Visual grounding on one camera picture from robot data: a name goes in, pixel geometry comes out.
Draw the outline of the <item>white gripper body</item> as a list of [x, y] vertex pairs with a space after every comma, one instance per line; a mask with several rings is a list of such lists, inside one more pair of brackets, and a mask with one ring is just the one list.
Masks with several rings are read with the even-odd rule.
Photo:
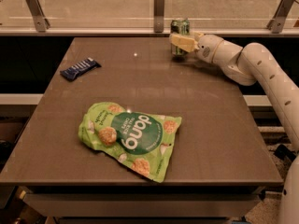
[[212, 63], [215, 52], [223, 39], [216, 35], [202, 35], [198, 38], [196, 56], [199, 60]]

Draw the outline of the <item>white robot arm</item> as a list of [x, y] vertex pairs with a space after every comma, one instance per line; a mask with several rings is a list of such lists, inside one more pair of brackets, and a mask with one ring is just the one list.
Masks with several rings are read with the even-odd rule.
[[[231, 80], [250, 86], [259, 83], [293, 149], [299, 152], [299, 88], [282, 70], [272, 53], [260, 43], [238, 46], [217, 35], [170, 35], [170, 43], [205, 62], [217, 65]], [[287, 173], [278, 224], [299, 224], [299, 156]]]

